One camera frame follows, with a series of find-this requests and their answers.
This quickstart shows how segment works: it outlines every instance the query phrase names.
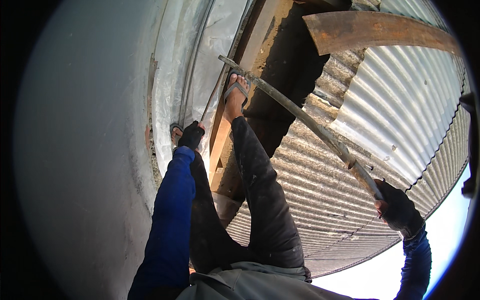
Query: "white sky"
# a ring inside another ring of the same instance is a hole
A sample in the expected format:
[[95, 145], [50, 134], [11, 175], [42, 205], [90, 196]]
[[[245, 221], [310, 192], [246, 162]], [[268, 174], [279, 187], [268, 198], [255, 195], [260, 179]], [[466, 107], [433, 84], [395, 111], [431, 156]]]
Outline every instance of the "white sky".
[[[467, 166], [448, 197], [426, 221], [427, 238], [432, 249], [432, 272], [425, 296], [448, 267], [462, 238], [470, 200], [462, 196], [461, 189], [469, 177]], [[393, 299], [400, 289], [404, 262], [402, 243], [398, 243], [355, 267], [315, 278], [312, 284], [352, 298]]]

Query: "leg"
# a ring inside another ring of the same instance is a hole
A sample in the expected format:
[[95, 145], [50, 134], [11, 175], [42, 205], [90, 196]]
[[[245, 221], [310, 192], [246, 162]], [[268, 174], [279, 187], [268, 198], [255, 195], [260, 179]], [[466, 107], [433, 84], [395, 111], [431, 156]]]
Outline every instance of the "leg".
[[[235, 80], [248, 87], [244, 78], [235, 75], [230, 85]], [[303, 248], [283, 189], [276, 181], [270, 158], [241, 113], [244, 99], [234, 89], [227, 100], [225, 117], [232, 125], [235, 157], [252, 215], [249, 249], [263, 264], [284, 268], [304, 266]]]
[[220, 223], [204, 162], [196, 151], [190, 171], [196, 189], [190, 229], [190, 259], [195, 270], [207, 274], [217, 267], [228, 269], [235, 262], [254, 261], [247, 247], [235, 242]]

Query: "gloved hand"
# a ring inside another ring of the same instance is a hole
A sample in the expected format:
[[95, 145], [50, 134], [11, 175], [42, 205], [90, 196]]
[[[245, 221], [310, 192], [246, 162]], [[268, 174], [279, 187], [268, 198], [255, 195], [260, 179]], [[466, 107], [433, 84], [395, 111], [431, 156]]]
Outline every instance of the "gloved hand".
[[380, 217], [388, 226], [400, 231], [405, 240], [414, 238], [423, 227], [424, 220], [420, 216], [415, 204], [400, 189], [396, 189], [385, 181], [375, 179], [378, 189], [384, 197], [375, 201]]
[[187, 128], [183, 130], [183, 135], [179, 140], [178, 147], [187, 146], [193, 151], [198, 148], [198, 144], [205, 134], [205, 129], [199, 127], [198, 121], [193, 121]]

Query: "blue sleeve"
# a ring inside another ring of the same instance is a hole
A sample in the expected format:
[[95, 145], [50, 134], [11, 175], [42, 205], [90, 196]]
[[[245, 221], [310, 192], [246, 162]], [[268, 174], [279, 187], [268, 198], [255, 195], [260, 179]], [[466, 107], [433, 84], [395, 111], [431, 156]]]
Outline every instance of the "blue sleeve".
[[421, 300], [427, 291], [432, 268], [432, 252], [427, 239], [425, 225], [417, 236], [403, 242], [403, 253], [406, 256], [402, 268], [400, 291], [396, 300]]
[[145, 258], [133, 279], [128, 299], [144, 299], [157, 287], [189, 286], [189, 242], [195, 181], [190, 173], [194, 152], [175, 151], [155, 199]]

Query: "person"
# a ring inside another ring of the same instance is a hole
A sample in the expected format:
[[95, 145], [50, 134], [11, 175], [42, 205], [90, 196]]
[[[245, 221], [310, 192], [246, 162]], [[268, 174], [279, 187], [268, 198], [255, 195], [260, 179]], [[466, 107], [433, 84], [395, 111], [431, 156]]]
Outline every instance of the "person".
[[[204, 128], [185, 128], [155, 199], [145, 257], [128, 299], [352, 299], [311, 285], [302, 243], [270, 159], [242, 114], [244, 77], [226, 101], [235, 158], [252, 217], [248, 247], [234, 241], [215, 210], [202, 157]], [[425, 222], [404, 192], [376, 180], [375, 207], [404, 237], [406, 256], [396, 299], [422, 299], [432, 264]], [[196, 273], [189, 274], [189, 258]]]

